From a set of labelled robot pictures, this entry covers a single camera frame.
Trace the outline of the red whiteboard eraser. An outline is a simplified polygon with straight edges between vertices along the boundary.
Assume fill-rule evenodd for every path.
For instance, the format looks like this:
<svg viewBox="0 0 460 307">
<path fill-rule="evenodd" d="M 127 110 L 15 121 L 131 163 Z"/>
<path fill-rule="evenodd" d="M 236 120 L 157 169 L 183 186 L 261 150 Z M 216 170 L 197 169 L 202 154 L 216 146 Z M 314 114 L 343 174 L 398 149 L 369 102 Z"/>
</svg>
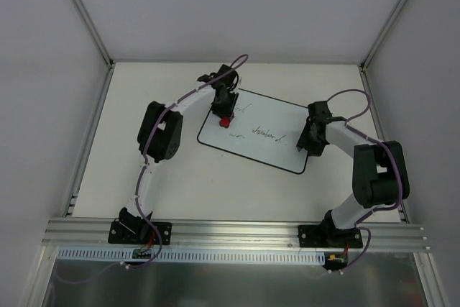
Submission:
<svg viewBox="0 0 460 307">
<path fill-rule="evenodd" d="M 231 122 L 233 120 L 233 117 L 222 117 L 219 121 L 219 126 L 223 128 L 229 128 Z"/>
</svg>

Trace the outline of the white whiteboard black frame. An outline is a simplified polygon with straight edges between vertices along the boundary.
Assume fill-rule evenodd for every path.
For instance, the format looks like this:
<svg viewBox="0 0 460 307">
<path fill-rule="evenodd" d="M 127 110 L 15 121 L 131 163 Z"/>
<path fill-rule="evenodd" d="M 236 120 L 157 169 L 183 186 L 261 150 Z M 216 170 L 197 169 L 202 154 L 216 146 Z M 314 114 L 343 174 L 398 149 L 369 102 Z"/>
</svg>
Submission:
<svg viewBox="0 0 460 307">
<path fill-rule="evenodd" d="M 234 107 L 234 118 L 225 128 L 209 112 L 197 141 L 205 146 L 300 175 L 308 152 L 297 143 L 308 117 L 308 108 L 244 89 Z"/>
</svg>

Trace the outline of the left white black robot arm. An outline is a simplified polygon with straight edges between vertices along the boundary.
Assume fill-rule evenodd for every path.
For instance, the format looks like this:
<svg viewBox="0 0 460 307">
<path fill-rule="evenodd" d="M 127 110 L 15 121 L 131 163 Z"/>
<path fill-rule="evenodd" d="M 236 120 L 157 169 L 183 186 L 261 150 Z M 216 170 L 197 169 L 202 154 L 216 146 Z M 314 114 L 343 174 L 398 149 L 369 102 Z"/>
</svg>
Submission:
<svg viewBox="0 0 460 307">
<path fill-rule="evenodd" d="M 238 101 L 239 74 L 231 68 L 202 75 L 193 88 L 170 104 L 151 102 L 144 114 L 137 142 L 143 165 L 129 204 L 122 209 L 119 222 L 134 243 L 145 241 L 153 227 L 153 189 L 162 162 L 177 153 L 183 129 L 184 113 L 199 101 L 213 95 L 210 111 L 219 118 L 218 125 L 229 128 Z"/>
</svg>

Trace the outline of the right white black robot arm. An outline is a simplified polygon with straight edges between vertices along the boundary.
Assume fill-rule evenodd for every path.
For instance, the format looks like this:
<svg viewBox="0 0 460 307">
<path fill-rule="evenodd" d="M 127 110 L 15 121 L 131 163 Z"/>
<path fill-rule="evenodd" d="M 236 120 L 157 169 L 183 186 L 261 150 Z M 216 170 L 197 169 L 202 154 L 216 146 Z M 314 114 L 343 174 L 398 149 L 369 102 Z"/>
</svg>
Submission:
<svg viewBox="0 0 460 307">
<path fill-rule="evenodd" d="M 315 120 L 308 117 L 296 147 L 320 157 L 328 145 L 339 148 L 353 159 L 350 196 L 332 209 L 330 224 L 321 229 L 323 242 L 337 247 L 347 237 L 346 230 L 372 214 L 398 209 L 408 196 L 408 177 L 399 142 L 382 142 L 352 127 L 341 117 Z"/>
</svg>

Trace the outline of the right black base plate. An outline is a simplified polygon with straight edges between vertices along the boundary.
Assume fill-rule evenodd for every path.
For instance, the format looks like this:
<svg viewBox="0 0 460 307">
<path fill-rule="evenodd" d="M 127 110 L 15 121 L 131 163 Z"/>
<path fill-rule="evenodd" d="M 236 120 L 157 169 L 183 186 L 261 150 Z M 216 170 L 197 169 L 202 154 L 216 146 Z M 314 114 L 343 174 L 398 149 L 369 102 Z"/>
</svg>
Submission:
<svg viewBox="0 0 460 307">
<path fill-rule="evenodd" d="M 327 229 L 324 225 L 298 226 L 298 239 L 301 248 L 352 248 L 363 247 L 361 233 L 358 229 Z"/>
</svg>

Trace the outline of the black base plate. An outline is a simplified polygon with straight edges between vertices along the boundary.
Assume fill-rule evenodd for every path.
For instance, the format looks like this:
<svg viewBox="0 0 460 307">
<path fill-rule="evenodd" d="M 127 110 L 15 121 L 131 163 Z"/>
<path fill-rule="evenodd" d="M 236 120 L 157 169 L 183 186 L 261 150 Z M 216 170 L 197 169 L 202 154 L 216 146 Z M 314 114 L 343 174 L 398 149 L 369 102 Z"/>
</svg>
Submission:
<svg viewBox="0 0 460 307">
<path fill-rule="evenodd" d="M 324 225 L 298 226 L 298 239 L 301 248 L 352 248 L 363 247 L 361 233 L 358 229 L 327 229 Z"/>
<path fill-rule="evenodd" d="M 135 222 L 115 220 L 109 230 L 109 244 L 170 244 L 172 224 L 170 222 L 155 222 L 153 224 L 159 234 L 143 219 Z"/>
</svg>

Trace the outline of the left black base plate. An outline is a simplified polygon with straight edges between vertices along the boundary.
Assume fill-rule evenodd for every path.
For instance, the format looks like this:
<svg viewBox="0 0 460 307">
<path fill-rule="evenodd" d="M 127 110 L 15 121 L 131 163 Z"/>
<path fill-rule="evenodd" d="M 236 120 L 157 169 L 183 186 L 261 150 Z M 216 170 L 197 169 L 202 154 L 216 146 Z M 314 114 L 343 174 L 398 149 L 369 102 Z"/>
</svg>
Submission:
<svg viewBox="0 0 460 307">
<path fill-rule="evenodd" d="M 155 222 L 153 224 L 159 234 L 143 219 L 135 222 L 115 220 L 109 230 L 109 244 L 170 244 L 172 224 L 170 222 Z"/>
</svg>

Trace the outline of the left aluminium frame post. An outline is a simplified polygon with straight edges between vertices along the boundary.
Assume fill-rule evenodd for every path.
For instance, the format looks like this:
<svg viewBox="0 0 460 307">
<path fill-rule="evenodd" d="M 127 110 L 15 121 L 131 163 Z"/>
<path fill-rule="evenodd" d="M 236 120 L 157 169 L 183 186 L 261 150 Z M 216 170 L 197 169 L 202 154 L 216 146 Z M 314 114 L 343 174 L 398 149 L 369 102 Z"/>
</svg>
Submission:
<svg viewBox="0 0 460 307">
<path fill-rule="evenodd" d="M 78 16 L 82 20 L 85 28 L 87 29 L 93 43 L 95 44 L 99 55 L 101 56 L 102 60 L 104 61 L 105 65 L 111 67 L 113 65 L 113 59 L 106 48 L 96 26 L 89 14 L 86 5 L 84 4 L 83 0 L 71 0 L 75 10 L 78 13 Z"/>
</svg>

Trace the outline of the aluminium frame post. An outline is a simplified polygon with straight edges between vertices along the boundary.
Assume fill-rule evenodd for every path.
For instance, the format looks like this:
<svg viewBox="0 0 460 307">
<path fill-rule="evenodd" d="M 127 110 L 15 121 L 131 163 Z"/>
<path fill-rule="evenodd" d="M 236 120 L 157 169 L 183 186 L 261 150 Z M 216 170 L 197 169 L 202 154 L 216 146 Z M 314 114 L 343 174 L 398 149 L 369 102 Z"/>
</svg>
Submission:
<svg viewBox="0 0 460 307">
<path fill-rule="evenodd" d="M 82 20 L 85 28 L 87 29 L 93 43 L 95 44 L 99 55 L 101 56 L 102 60 L 104 61 L 105 65 L 111 67 L 113 65 L 113 59 L 106 48 L 96 26 L 89 14 L 86 5 L 84 4 L 83 0 L 71 0 L 75 10 L 78 13 L 78 16 Z"/>
<path fill-rule="evenodd" d="M 390 33 L 391 29 L 394 27 L 396 21 L 398 20 L 399 16 L 403 12 L 405 5 L 408 3 L 409 0 L 397 0 L 395 5 L 393 6 L 388 18 L 385 20 L 381 30 L 379 31 L 377 38 L 373 42 L 372 46 L 369 49 L 365 59 L 362 61 L 360 68 L 362 71 L 365 71 L 372 60 L 374 59 L 375 55 L 378 53 L 381 45 L 385 41 L 386 37 Z"/>
</svg>

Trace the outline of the right aluminium frame post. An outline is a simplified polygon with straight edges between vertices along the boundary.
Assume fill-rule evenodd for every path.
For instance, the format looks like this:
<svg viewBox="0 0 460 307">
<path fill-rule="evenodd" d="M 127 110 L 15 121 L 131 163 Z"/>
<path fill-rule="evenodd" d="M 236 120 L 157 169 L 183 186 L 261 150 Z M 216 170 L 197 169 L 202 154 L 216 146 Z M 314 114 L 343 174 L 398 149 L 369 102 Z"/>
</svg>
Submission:
<svg viewBox="0 0 460 307">
<path fill-rule="evenodd" d="M 388 18 L 385 20 L 381 30 L 379 31 L 377 38 L 373 42 L 372 46 L 369 49 L 365 59 L 362 61 L 360 68 L 362 71 L 365 71 L 372 60 L 374 59 L 375 55 L 378 53 L 381 45 L 385 41 L 386 37 L 390 33 L 391 29 L 394 27 L 396 21 L 398 20 L 399 16 L 403 12 L 405 5 L 408 3 L 409 0 L 397 0 L 395 5 L 393 6 Z"/>
</svg>

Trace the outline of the aluminium mounting rail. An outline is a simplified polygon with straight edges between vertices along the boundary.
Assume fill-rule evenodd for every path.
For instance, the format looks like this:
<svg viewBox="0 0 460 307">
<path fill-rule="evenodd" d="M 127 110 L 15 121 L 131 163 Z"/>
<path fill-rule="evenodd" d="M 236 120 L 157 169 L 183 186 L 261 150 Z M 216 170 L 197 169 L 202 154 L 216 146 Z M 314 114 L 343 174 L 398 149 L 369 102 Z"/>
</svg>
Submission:
<svg viewBox="0 0 460 307">
<path fill-rule="evenodd" d="M 111 219 L 52 218 L 43 245 L 100 246 L 108 243 Z M 298 222 L 172 220 L 171 247 L 178 249 L 299 248 Z M 372 252 L 430 252 L 432 246 L 421 225 L 365 223 L 371 231 Z"/>
</svg>

